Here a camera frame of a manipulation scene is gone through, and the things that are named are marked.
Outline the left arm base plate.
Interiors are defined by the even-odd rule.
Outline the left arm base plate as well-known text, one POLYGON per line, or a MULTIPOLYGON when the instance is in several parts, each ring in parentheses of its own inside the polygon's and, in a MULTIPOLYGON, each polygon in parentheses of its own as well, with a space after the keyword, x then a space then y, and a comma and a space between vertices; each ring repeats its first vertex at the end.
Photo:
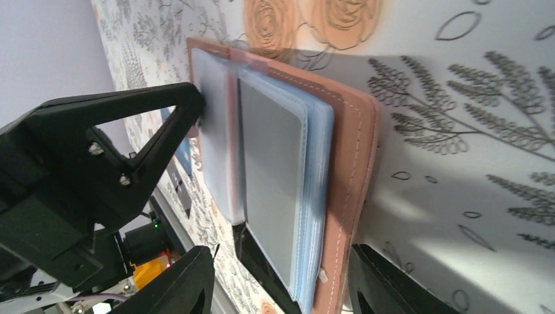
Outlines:
POLYGON ((95 231, 93 257, 102 268, 89 279, 94 286, 127 278, 136 267, 163 254, 186 253, 156 198, 151 196, 147 204, 152 209, 147 214, 151 220, 148 224, 124 235, 105 228, 95 231))

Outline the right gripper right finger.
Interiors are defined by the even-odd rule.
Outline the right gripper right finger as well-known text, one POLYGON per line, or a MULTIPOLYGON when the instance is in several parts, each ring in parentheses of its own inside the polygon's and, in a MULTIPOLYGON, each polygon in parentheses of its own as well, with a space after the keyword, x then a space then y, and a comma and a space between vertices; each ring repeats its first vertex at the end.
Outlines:
POLYGON ((354 313, 456 313, 366 244, 351 246, 348 287, 354 313))

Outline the brown leather card holder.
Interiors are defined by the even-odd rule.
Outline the brown leather card holder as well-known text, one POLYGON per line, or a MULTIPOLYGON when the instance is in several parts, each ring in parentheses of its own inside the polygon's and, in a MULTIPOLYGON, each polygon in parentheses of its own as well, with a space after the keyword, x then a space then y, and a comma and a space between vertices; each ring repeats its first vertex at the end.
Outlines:
MULTIPOLYGON (((212 210, 231 232, 241 223, 251 232, 240 80, 261 85, 264 93, 300 118, 303 173, 293 274, 285 288, 301 313, 339 313, 350 245, 376 156, 379 104, 355 88, 252 52, 195 37, 187 44, 192 81, 207 102, 199 132, 203 187, 212 210)), ((239 311, 285 313, 238 260, 233 234, 232 240, 232 257, 223 276, 239 311)))

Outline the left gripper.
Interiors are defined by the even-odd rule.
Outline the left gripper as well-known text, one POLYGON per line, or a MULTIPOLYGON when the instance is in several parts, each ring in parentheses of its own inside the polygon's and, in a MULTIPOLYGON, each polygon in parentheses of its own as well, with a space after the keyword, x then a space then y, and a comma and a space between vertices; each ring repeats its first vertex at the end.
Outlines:
POLYGON ((4 126, 1 281, 35 268, 78 288, 97 274, 95 220, 138 216, 205 106, 180 82, 55 99, 4 126))

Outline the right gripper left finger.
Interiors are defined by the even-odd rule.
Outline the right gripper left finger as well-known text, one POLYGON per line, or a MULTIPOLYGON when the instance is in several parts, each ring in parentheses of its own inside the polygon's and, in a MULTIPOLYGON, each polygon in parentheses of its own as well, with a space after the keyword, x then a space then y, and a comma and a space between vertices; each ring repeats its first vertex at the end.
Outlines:
POLYGON ((211 250, 198 245, 111 312, 209 314, 214 284, 211 250))

